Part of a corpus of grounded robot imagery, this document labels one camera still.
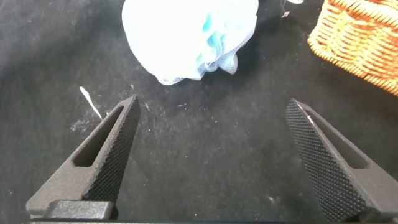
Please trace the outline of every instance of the black fabric surface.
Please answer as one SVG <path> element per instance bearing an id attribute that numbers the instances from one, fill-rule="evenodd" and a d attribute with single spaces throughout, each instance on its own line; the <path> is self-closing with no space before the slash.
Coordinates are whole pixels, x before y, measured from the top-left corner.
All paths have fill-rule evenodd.
<path id="1" fill-rule="evenodd" d="M 261 1 L 235 75 L 172 86 L 129 50 L 122 6 L 0 0 L 0 223 L 27 220 L 26 201 L 100 123 L 79 86 L 103 116 L 132 94 L 142 105 L 122 219 L 325 221 L 285 122 L 292 97 L 398 179 L 398 98 L 310 51 L 321 0 L 287 3 L 285 19 Z"/>

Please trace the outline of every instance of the table surface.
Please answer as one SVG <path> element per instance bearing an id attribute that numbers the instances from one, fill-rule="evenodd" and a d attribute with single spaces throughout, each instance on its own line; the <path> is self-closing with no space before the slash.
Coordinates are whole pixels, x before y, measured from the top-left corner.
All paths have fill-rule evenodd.
<path id="1" fill-rule="evenodd" d="M 131 53 L 122 1 L 0 0 L 0 223 L 100 123 L 137 94 L 141 120 L 118 208 L 135 220 L 325 221 L 285 122 L 310 105 L 398 179 L 398 98 L 317 58 L 321 0 L 260 1 L 235 75 L 161 85 Z"/>

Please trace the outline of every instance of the wicker basket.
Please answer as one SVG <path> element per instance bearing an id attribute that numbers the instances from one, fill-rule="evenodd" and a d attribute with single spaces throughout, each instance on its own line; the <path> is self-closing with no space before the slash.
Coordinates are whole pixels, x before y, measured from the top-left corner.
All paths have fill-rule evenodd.
<path id="1" fill-rule="evenodd" d="M 398 96 L 398 0 L 325 0 L 314 53 Z"/>

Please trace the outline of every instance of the textured gripper pad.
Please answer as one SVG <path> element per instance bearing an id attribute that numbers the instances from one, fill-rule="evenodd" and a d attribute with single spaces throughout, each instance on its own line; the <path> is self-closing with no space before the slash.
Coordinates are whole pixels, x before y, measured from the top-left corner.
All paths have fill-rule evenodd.
<path id="1" fill-rule="evenodd" d="M 116 199 L 118 199 L 119 188 L 123 180 L 124 170 L 129 159 L 130 149 L 140 117 L 137 98 L 125 107 L 127 112 L 119 120 L 121 121 L 118 126 L 119 129 L 109 134 L 109 136 L 116 138 L 105 155 L 104 163 L 100 164 L 96 169 L 95 178 L 90 188 L 83 194 L 83 200 L 116 203 Z"/>
<path id="2" fill-rule="evenodd" d="M 286 120 L 326 218 L 331 222 L 343 222 L 364 212 L 365 200 L 294 99 L 287 107 Z"/>

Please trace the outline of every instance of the woven basket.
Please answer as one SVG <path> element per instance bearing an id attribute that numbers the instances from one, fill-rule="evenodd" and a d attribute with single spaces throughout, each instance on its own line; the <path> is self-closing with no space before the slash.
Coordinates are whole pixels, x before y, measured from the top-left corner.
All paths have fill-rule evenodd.
<path id="1" fill-rule="evenodd" d="M 325 0 L 314 53 L 398 96 L 398 0 Z"/>

